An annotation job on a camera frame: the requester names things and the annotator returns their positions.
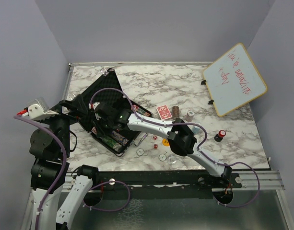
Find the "red white poker chip stack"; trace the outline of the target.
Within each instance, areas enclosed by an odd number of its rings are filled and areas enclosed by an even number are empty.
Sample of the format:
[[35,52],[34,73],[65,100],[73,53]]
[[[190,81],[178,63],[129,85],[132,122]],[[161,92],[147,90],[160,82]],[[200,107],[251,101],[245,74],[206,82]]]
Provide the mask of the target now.
[[97,135],[97,129],[96,129],[96,127],[93,127],[92,130],[91,130],[91,132],[94,133],[95,135]]

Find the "red playing card deck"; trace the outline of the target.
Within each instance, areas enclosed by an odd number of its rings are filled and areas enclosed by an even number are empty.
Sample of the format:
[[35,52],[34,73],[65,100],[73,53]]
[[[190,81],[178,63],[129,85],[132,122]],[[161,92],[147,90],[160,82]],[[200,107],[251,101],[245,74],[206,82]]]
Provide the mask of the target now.
[[169,108],[167,107],[167,105],[159,106],[156,108],[156,110],[157,110],[161,120],[167,120],[167,119],[172,118],[172,114],[171,114]]

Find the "brown poker chip stack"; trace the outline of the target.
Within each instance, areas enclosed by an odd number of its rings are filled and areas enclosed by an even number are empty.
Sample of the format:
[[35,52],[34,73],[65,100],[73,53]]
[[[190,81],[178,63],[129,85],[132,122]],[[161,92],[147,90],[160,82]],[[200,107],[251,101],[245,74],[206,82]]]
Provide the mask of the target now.
[[172,107],[172,117],[173,117],[173,119],[179,118],[179,107],[178,106]]

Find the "grey poker chip stack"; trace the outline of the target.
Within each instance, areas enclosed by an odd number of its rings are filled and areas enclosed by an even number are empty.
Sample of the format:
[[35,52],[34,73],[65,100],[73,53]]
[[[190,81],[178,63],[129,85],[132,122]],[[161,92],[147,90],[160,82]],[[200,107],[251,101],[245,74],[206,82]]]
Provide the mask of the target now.
[[193,117],[194,117],[194,112],[192,110],[188,110],[188,112],[186,114],[186,121],[192,122]]

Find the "light blue poker chip stack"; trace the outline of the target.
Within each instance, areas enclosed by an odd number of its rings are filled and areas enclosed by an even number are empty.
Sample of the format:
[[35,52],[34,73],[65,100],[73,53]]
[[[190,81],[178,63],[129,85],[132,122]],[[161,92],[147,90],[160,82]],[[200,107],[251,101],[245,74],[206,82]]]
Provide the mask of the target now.
[[193,126],[192,127],[192,132],[194,135],[199,134],[200,133],[200,128],[198,126]]

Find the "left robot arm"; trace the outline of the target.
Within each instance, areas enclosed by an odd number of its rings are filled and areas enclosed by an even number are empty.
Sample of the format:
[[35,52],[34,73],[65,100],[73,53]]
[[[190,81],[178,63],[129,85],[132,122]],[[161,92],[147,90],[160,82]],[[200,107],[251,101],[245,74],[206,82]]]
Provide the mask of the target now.
[[37,127],[30,137],[30,154],[35,156],[31,168],[31,188],[34,201],[31,229],[69,230],[89,189],[99,185],[97,169],[83,166],[59,207],[69,163],[70,125],[87,116],[88,107],[81,95],[62,100],[49,108],[43,98],[37,98],[16,115],[16,118]]

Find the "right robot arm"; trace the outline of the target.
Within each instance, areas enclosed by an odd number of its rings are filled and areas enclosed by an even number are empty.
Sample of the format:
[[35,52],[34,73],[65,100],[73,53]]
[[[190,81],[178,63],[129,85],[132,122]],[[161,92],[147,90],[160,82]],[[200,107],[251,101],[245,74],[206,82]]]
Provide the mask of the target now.
[[90,103],[89,110],[94,114],[94,122],[99,126],[98,135],[113,130],[139,131],[157,135],[168,141],[174,154],[190,157],[204,167],[218,187],[225,187],[231,182],[232,168],[218,162],[210,153],[205,153],[188,127],[189,124],[182,119],[158,120],[138,114],[134,107],[116,109],[106,103],[97,102]]

